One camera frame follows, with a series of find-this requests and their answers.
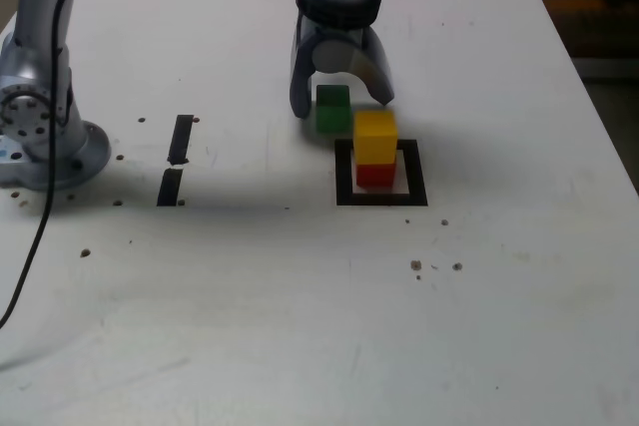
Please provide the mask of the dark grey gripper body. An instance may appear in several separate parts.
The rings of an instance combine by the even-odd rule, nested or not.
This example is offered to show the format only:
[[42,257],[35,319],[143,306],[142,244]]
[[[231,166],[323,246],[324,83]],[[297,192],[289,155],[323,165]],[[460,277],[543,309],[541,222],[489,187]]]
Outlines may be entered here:
[[305,41],[306,39],[313,36],[341,36],[349,37],[353,41],[362,41],[364,37],[369,34],[370,30],[370,27],[354,30],[341,30],[333,27],[327,27],[313,20],[310,20],[304,15],[301,15],[298,19],[299,41]]

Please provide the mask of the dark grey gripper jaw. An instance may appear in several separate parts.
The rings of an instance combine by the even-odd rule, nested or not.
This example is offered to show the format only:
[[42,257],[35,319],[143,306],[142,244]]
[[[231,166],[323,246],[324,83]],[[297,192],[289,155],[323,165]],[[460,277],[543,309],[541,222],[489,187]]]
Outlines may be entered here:
[[301,120],[312,109],[311,78],[317,71],[314,51],[318,44],[318,26],[310,19],[299,19],[291,53],[290,103],[294,115]]

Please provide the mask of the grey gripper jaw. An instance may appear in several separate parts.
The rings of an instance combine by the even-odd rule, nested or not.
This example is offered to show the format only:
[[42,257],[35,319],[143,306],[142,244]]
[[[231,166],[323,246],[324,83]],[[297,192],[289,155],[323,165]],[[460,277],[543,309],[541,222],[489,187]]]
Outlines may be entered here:
[[353,75],[364,83],[369,95],[381,105],[393,100],[394,90],[385,51],[372,28],[362,41],[341,36],[317,37],[314,62],[318,72]]

